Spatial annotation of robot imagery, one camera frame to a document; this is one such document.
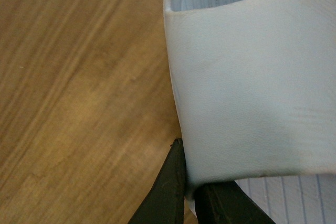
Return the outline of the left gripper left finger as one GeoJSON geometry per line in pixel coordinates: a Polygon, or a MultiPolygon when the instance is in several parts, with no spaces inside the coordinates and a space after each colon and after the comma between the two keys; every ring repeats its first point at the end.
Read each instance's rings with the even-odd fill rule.
{"type": "Polygon", "coordinates": [[[177,138],[172,143],[152,188],[129,223],[183,223],[185,184],[183,141],[177,138]]]}

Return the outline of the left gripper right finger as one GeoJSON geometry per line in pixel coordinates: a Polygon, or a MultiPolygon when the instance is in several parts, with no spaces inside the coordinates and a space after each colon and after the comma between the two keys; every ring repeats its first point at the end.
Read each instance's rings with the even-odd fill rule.
{"type": "Polygon", "coordinates": [[[194,200],[198,223],[274,223],[235,181],[202,185],[194,200]]]}

